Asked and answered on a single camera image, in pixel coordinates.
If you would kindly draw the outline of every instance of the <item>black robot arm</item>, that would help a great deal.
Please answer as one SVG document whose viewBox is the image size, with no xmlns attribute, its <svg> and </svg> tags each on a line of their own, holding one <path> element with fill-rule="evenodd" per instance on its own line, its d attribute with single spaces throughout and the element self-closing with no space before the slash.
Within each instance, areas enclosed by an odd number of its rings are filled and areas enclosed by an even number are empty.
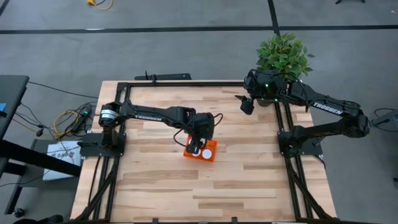
<svg viewBox="0 0 398 224">
<path fill-rule="evenodd" d="M 312 106 L 342 117 L 335 123 L 309 128 L 294 126 L 289 134 L 289 145 L 291 147 L 300 148 L 310 138 L 324 138 L 338 134 L 351 138 L 361 138 L 369 133 L 368 118 L 363 115 L 359 104 L 337 100 L 317 93 L 300 80 L 296 82 L 286 80 L 273 71 L 264 73 L 251 70 L 244 79 L 244 88 L 248 91 L 250 97 L 236 97 L 242 101 L 241 109 L 246 114 L 253 112 L 254 100 L 258 99 L 267 102 L 278 101 L 285 104 L 306 106 L 306 109 Z"/>
<path fill-rule="evenodd" d="M 205 146 L 207 140 L 213 138 L 215 127 L 214 116 L 211 113 L 196 113 L 193 108 L 152 108 L 133 105 L 130 100 L 124 103 L 112 102 L 102 106 L 99 117 L 99 125 L 103 128 L 102 145 L 110 149 L 117 145 L 118 133 L 115 127 L 131 118 L 163 122 L 167 126 L 184 130 L 192 137 L 187 151 L 194 154 Z"/>
</svg>

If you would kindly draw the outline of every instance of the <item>wooden table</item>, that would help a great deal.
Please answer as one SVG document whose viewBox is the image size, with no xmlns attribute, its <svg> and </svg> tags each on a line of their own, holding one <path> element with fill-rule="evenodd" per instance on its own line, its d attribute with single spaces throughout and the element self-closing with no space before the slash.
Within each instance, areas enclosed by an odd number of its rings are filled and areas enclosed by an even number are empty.
<svg viewBox="0 0 398 224">
<path fill-rule="evenodd" d="M 114 101 L 117 83 L 102 84 L 94 132 L 101 132 L 100 108 Z M 172 138 L 177 131 L 174 128 L 153 121 L 127 121 L 127 145 L 119 165 L 111 221 L 151 222 L 159 218 L 161 222 L 230 222 L 231 217 L 253 222 L 294 221 L 285 163 L 277 143 L 275 108 L 255 104 L 253 114 L 245 115 L 234 97 L 245 94 L 242 87 L 227 86 L 132 88 L 133 104 L 186 106 L 198 112 L 223 113 L 224 119 L 215 128 L 214 139 L 219 146 L 214 163 L 183 157 L 184 148 Z M 291 110 L 295 125 L 313 125 L 304 107 L 291 106 Z M 177 139 L 185 142 L 187 136 L 181 133 Z M 302 160 L 309 191 L 327 213 L 335 216 L 323 164 L 313 156 L 302 156 Z M 88 203 L 96 161 L 89 158 L 83 163 L 71 218 Z M 105 199 L 100 217 L 104 217 Z M 302 199 L 300 208 L 304 217 Z"/>
</svg>

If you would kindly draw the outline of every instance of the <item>orange tray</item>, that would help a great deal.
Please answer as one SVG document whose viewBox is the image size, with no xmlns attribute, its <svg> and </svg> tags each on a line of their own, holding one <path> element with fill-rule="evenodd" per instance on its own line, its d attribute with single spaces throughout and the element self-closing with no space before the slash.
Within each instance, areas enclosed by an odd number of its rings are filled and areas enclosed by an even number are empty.
<svg viewBox="0 0 398 224">
<path fill-rule="evenodd" d="M 191 139 L 192 137 L 189 136 L 187 139 L 187 145 L 189 145 Z M 217 153 L 217 141 L 215 140 L 207 140 L 206 146 L 203 149 L 200 149 L 198 154 L 191 154 L 187 152 L 187 149 L 184 150 L 185 157 L 190 159 L 198 159 L 206 162 L 214 162 L 214 160 L 216 159 L 216 153 Z"/>
</svg>

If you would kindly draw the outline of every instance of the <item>gray floor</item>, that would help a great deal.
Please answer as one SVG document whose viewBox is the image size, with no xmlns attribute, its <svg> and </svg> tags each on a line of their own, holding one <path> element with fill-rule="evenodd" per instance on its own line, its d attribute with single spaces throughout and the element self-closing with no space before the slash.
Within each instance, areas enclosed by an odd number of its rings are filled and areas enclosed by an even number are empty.
<svg viewBox="0 0 398 224">
<path fill-rule="evenodd" d="M 166 26 L 272 24 L 266 0 L 118 0 L 109 11 L 84 1 L 11 0 L 0 29 L 89 29 Z M 361 4 L 344 0 L 276 0 L 280 26 L 398 24 L 398 1 Z M 309 51 L 314 72 L 304 82 L 335 98 L 360 103 L 366 115 L 380 107 L 398 108 L 398 30 L 295 32 Z M 29 75 L 64 90 L 97 95 L 103 80 L 131 80 L 149 73 L 190 72 L 195 79 L 242 79 L 255 66 L 260 41 L 271 31 L 146 34 L 0 35 L 0 74 Z M 67 109 L 90 101 L 29 85 L 23 102 L 50 125 Z M 315 124 L 338 118 L 312 110 Z M 372 129 L 362 139 L 323 142 L 327 174 L 337 214 L 345 220 L 396 223 L 398 176 L 396 133 Z M 29 147 L 34 134 L 12 123 L 6 139 Z M 4 174 L 0 185 L 16 178 Z M 0 211 L 12 186 L 0 189 Z M 18 207 L 26 217 L 67 216 L 74 190 L 24 189 Z M 1 215 L 2 223 L 15 218 Z"/>
</svg>

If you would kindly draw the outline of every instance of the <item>green leaves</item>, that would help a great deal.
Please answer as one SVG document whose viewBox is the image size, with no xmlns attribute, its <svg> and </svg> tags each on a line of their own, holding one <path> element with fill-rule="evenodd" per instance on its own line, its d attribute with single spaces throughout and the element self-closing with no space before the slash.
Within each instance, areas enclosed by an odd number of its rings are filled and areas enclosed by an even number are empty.
<svg viewBox="0 0 398 224">
<path fill-rule="evenodd" d="M 308 49 L 303 46 L 301 40 L 295 40 L 294 34 L 274 35 L 270 40 L 261 42 L 260 49 L 257 49 L 259 70 L 276 69 L 280 73 L 294 74 L 300 78 L 302 74 L 308 75 L 312 68 L 308 67 L 307 57 L 314 57 L 308 54 Z M 284 75 L 284 78 L 295 80 L 291 75 Z"/>
</svg>

